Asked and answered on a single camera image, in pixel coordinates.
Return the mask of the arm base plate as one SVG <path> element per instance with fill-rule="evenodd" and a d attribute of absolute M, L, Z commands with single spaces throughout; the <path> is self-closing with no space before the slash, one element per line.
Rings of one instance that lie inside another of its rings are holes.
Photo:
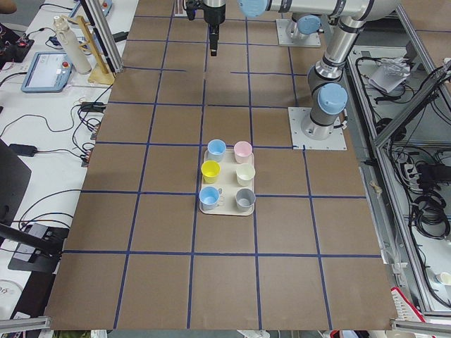
<path fill-rule="evenodd" d="M 310 116 L 310 107 L 289 107 L 288 115 L 293 149 L 346 151 L 344 129 L 339 116 L 333 125 L 319 126 Z"/>
<path fill-rule="evenodd" d="M 297 28 L 297 23 L 292 19 L 277 19 L 276 28 L 279 46 L 303 48 L 319 48 L 321 46 L 318 32 L 312 32 L 309 35 L 301 33 Z"/>

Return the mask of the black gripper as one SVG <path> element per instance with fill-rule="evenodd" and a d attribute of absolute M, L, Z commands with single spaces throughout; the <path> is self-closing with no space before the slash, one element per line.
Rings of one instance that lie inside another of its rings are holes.
<path fill-rule="evenodd" d="M 204 20 L 209 24 L 210 55 L 217 56 L 219 25 L 226 19 L 226 0 L 203 0 Z"/>

